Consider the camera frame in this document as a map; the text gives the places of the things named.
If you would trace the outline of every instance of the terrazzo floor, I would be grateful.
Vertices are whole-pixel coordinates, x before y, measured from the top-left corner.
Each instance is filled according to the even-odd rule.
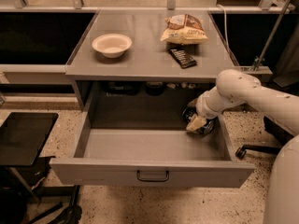
[[[46,98],[8,101],[3,104],[0,120],[9,112],[57,112],[57,119],[41,156],[68,157],[75,142],[80,110],[75,98]],[[234,151],[243,144],[277,146],[278,141],[263,128],[263,114],[248,107],[224,112],[225,124]],[[255,165],[254,173],[239,189],[210,188],[137,188],[82,186],[78,205],[83,214],[81,224],[177,223],[177,224],[259,224],[274,155],[248,151],[243,162]],[[45,186],[61,186],[53,171]],[[56,203],[29,204],[33,218]],[[63,209],[41,219],[48,223]]]

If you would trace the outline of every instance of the cabinet handle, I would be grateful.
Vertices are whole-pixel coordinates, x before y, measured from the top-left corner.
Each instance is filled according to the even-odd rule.
[[[143,178],[141,177],[141,172],[138,170],[137,171],[137,179],[141,182],[166,182],[169,179],[169,171],[165,172],[165,177],[156,179],[156,178]]]

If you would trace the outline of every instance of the chip bag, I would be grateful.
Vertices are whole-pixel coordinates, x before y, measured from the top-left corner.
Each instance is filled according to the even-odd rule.
[[[161,41],[180,45],[200,44],[207,41],[202,23],[189,14],[166,18],[167,28],[161,36]]]

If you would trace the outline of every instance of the bowl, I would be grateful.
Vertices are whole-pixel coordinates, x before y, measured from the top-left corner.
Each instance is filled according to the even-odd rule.
[[[93,48],[108,58],[117,58],[132,45],[130,37],[121,34],[106,34],[96,37]]]

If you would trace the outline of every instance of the gray drawer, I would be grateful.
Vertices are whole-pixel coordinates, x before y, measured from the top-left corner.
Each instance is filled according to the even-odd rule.
[[[235,159],[223,117],[208,135],[185,132],[181,112],[195,95],[111,95],[94,82],[72,158],[50,165],[71,185],[238,188],[254,165]]]

